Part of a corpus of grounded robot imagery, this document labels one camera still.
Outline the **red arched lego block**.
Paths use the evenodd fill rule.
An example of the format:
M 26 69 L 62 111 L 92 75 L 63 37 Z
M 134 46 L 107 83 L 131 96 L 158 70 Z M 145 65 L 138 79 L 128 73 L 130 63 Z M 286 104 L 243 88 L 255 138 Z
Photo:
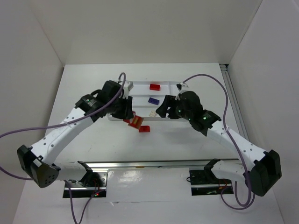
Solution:
M 124 119 L 123 120 L 125 123 L 128 123 L 128 124 L 132 123 L 132 121 L 133 121 L 133 119 L 134 119 L 134 117 L 136 115 L 136 112 L 132 111 L 132 113 L 133 113 L 133 117 L 132 118 L 130 118 L 130 119 Z

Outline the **white lego plate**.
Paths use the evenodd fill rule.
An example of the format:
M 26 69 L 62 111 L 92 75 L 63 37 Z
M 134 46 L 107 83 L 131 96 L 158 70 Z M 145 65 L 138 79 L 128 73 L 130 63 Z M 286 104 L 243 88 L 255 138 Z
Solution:
M 155 112 L 155 111 L 151 111 L 150 113 L 149 113 L 149 116 L 150 117 L 155 117 L 157 115 L 157 113 Z

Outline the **orange lego plate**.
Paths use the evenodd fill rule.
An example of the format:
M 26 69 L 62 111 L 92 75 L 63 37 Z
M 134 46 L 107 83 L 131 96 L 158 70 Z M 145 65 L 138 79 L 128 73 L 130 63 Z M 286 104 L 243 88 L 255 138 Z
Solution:
M 128 126 L 133 127 L 135 129 L 140 129 L 144 118 L 138 115 L 135 115 L 133 119 L 128 123 Z

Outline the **blue lego plate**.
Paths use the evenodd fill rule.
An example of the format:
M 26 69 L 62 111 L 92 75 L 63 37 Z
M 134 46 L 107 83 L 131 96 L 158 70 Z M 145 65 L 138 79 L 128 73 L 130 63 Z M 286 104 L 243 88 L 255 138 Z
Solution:
M 155 99 L 155 98 L 149 98 L 148 102 L 150 104 L 159 105 L 160 101 L 158 99 Z

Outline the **red curved lego brick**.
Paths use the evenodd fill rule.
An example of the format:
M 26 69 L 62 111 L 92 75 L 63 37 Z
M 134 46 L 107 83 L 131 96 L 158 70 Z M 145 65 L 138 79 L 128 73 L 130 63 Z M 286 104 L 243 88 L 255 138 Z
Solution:
M 150 132 L 150 126 L 140 126 L 139 132 L 140 133 L 149 133 Z

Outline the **red lego plate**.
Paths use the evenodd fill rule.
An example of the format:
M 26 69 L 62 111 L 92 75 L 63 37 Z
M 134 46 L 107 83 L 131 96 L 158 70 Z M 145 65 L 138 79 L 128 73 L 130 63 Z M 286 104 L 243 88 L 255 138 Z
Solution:
M 160 85 L 159 84 L 150 84 L 149 89 L 152 91 L 160 91 Z

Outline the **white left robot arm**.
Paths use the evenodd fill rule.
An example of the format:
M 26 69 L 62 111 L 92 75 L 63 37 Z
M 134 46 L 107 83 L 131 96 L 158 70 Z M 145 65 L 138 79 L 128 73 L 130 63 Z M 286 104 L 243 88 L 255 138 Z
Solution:
M 61 122 L 43 139 L 30 147 L 17 150 L 21 168 L 40 187 L 45 188 L 56 180 L 78 181 L 90 186 L 99 175 L 82 161 L 56 163 L 62 150 L 83 130 L 98 119 L 110 114 L 117 119 L 131 119 L 133 98 L 129 95 L 133 82 L 106 81 L 101 90 L 84 95 Z

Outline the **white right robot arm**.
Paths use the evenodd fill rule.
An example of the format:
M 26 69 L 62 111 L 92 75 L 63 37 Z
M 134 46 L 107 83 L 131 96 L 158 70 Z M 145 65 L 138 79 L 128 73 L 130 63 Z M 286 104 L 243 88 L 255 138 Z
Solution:
M 267 152 L 225 126 L 217 114 L 203 109 L 195 92 L 166 95 L 156 113 L 162 118 L 187 120 L 194 130 L 238 156 L 240 165 L 211 160 L 205 168 L 216 178 L 245 182 L 257 196 L 264 196 L 281 178 L 279 154 L 274 150 Z

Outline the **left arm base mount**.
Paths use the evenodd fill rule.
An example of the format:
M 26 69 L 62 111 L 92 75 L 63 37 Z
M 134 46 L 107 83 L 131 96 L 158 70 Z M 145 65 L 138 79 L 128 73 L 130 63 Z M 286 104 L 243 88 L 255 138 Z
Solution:
M 87 183 L 81 181 L 69 180 L 68 185 L 71 188 L 72 198 L 104 198 L 107 195 L 107 169 L 98 169 L 94 171 L 91 179 Z

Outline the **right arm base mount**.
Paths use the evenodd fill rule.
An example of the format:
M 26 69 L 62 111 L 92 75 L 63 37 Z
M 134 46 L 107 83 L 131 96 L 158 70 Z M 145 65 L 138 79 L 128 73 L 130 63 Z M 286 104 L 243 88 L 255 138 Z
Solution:
M 192 196 L 233 194 L 232 182 L 227 179 L 209 177 L 206 170 L 190 170 L 186 181 L 191 185 Z

